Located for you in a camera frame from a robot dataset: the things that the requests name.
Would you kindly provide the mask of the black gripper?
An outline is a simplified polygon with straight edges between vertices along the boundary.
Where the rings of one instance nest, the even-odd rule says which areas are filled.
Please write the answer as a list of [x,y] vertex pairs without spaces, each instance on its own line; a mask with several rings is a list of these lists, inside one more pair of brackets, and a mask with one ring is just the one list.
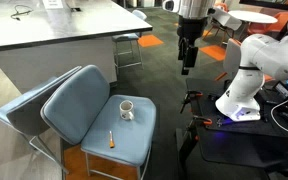
[[180,16],[178,19],[178,60],[183,60],[181,71],[183,75],[188,75],[189,69],[195,66],[198,53],[198,47],[195,45],[195,41],[202,36],[206,25],[206,17],[201,19],[188,19]]

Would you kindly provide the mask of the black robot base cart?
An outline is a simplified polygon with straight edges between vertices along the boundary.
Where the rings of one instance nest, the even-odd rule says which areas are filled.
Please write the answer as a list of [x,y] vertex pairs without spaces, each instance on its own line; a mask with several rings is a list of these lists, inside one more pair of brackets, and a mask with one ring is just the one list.
[[270,131],[253,133],[251,128],[228,131],[224,125],[217,126],[217,111],[214,103],[207,98],[212,91],[221,91],[223,85],[212,80],[188,78],[186,92],[196,90],[203,93],[191,105],[194,115],[210,118],[209,126],[198,126],[176,131],[178,161],[182,168],[195,147],[208,162],[246,166],[263,169],[268,173],[278,172],[288,177],[288,137],[274,136]]

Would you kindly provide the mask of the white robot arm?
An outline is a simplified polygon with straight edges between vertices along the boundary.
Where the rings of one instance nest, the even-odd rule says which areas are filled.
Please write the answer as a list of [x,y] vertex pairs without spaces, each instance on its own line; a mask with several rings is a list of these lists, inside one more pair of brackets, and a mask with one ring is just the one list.
[[[164,0],[162,8],[179,15],[178,36],[191,53],[197,49],[195,40],[209,17],[216,18],[224,11],[214,6],[214,0]],[[287,33],[280,40],[267,35],[247,37],[240,46],[239,67],[233,81],[215,106],[219,112],[235,122],[261,118],[256,93],[264,85],[266,75],[277,80],[288,79],[288,23]]]

